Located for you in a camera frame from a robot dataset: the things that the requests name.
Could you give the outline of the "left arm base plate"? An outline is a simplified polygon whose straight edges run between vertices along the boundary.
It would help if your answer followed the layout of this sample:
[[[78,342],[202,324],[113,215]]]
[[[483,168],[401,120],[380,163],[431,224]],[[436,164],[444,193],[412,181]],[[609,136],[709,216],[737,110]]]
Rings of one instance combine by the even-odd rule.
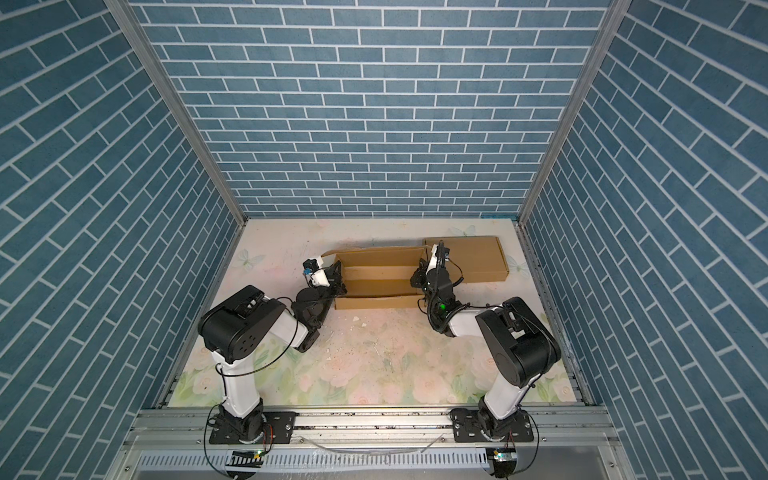
[[[213,445],[289,444],[296,417],[291,411],[267,411],[245,420],[217,413],[208,421],[208,441]]]

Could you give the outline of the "brown cardboard box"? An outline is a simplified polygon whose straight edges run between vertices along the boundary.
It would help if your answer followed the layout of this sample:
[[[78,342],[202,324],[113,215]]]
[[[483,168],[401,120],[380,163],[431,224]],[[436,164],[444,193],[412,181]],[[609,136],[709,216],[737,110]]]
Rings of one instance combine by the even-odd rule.
[[[431,248],[442,240],[449,250],[448,258],[455,262],[446,263],[452,281],[461,276],[465,283],[504,282],[509,267],[498,237],[433,237],[425,238],[424,244]]]

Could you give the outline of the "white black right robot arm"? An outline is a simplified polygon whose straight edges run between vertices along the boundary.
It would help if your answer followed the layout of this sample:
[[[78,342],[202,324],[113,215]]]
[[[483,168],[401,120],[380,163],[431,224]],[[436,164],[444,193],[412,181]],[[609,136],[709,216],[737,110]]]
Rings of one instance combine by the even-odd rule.
[[[562,356],[560,346],[520,297],[485,306],[457,300],[446,264],[450,250],[442,241],[430,258],[419,263],[411,285],[424,293],[425,313],[432,329],[449,337],[478,337],[486,345],[498,375],[479,401],[478,421],[490,439],[509,432],[521,415],[521,404]]]

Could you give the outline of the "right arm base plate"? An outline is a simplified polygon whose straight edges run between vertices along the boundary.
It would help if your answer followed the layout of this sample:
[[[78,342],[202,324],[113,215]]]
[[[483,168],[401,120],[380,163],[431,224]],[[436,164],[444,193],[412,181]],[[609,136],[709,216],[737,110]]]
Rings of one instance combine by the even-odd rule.
[[[489,411],[454,408],[449,413],[454,441],[457,443],[479,442],[532,442],[534,433],[530,415],[518,410],[509,417],[498,420]]]

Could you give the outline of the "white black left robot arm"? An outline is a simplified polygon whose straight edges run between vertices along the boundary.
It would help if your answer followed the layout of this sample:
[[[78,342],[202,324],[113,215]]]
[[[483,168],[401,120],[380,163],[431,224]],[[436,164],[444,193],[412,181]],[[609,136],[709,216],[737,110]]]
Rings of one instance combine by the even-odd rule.
[[[247,285],[205,313],[198,324],[198,333],[223,379],[224,400],[214,420],[229,442],[265,440],[271,431],[252,379],[259,371],[253,367],[252,357],[261,341],[272,334],[287,348],[307,351],[318,339],[333,301],[347,293],[339,261],[321,267],[317,261],[307,260],[303,267],[307,287],[290,306]]]

